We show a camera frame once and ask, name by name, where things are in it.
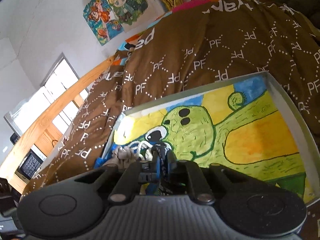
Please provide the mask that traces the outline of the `orange haired girl drawing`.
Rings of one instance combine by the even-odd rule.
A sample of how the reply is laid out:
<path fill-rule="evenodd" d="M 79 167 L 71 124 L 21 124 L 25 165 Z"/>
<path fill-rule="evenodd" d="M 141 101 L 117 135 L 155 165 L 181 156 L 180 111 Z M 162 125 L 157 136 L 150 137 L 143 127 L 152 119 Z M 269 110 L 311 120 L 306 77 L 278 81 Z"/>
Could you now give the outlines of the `orange haired girl drawing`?
<path fill-rule="evenodd" d="M 101 46 L 124 31 L 107 0 L 91 0 L 84 8 L 83 17 Z"/>

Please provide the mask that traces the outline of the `grey tray with painted bottom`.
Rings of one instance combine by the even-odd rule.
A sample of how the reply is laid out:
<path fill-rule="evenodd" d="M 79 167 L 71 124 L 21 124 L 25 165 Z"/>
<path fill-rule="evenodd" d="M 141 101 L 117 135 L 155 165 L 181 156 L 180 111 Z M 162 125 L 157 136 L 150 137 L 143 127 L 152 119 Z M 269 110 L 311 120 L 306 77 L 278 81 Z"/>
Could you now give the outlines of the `grey tray with painted bottom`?
<path fill-rule="evenodd" d="M 295 192 L 307 203 L 319 198 L 319 150 L 300 111 L 268 72 L 122 111 L 95 166 L 111 159 L 117 146 L 149 160 L 158 142 L 178 160 L 200 167 L 218 163 Z"/>

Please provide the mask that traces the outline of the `beige knit sock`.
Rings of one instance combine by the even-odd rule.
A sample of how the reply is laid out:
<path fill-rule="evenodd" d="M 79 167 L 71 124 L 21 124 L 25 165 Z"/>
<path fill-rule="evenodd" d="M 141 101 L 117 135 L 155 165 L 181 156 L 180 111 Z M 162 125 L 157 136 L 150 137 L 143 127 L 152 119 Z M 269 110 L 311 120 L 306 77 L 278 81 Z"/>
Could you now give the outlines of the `beige knit sock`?
<path fill-rule="evenodd" d="M 119 170 L 124 170 L 138 159 L 139 155 L 134 153 L 134 150 L 129 146 L 117 146 L 116 149 L 112 151 L 111 159 L 104 163 L 104 166 L 117 166 Z"/>

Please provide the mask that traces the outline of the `black patterned sock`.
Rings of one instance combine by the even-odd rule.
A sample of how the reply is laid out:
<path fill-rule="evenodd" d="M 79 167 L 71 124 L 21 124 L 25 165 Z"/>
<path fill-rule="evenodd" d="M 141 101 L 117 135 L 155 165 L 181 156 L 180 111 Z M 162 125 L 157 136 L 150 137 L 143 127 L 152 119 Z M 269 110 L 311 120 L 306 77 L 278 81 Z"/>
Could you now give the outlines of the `black patterned sock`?
<path fill-rule="evenodd" d="M 151 148 L 152 162 L 155 162 L 156 184 L 160 195 L 173 195 L 170 176 L 176 169 L 176 157 L 172 150 L 162 142 Z"/>

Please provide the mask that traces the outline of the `blond boy drawing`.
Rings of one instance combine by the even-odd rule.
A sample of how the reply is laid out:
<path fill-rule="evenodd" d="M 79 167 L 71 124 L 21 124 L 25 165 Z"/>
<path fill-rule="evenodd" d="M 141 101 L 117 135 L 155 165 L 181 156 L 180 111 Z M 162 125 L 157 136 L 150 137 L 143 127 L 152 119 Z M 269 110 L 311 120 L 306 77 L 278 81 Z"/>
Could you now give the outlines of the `blond boy drawing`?
<path fill-rule="evenodd" d="M 120 24 L 130 27 L 148 9 L 147 0 L 107 0 Z"/>

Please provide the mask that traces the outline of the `brown PF patterned blanket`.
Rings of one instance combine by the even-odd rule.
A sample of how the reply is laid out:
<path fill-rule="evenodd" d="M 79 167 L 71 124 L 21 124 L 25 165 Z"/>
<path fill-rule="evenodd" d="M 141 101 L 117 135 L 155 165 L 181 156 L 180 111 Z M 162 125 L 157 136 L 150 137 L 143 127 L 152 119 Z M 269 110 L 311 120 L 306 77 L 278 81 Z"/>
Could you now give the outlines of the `brown PF patterned blanket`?
<path fill-rule="evenodd" d="M 91 169 L 122 111 L 260 70 L 285 88 L 319 141 L 319 29 L 301 12 L 255 0 L 183 5 L 134 44 L 95 80 L 62 147 L 24 196 Z"/>

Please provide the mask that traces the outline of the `black plastic crate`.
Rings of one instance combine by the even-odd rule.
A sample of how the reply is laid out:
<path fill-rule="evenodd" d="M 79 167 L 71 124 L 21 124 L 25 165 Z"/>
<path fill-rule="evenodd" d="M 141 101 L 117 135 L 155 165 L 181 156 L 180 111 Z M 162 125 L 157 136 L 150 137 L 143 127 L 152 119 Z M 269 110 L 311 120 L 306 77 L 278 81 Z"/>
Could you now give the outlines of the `black plastic crate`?
<path fill-rule="evenodd" d="M 30 180 L 40 168 L 42 163 L 43 160 L 33 150 L 30 150 L 27 156 L 21 162 L 17 171 L 25 178 Z"/>

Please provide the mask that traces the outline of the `window with grey frame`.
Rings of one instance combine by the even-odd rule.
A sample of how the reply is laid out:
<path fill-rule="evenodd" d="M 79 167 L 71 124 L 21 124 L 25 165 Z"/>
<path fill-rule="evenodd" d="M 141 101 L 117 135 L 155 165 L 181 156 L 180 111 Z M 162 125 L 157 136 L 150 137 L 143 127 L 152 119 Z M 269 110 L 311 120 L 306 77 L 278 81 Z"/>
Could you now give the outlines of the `window with grey frame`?
<path fill-rule="evenodd" d="M 31 124 L 67 89 L 79 80 L 79 76 L 60 54 L 42 81 L 40 88 L 29 98 L 22 100 L 13 110 L 4 115 L 4 120 L 18 135 L 22 135 Z"/>

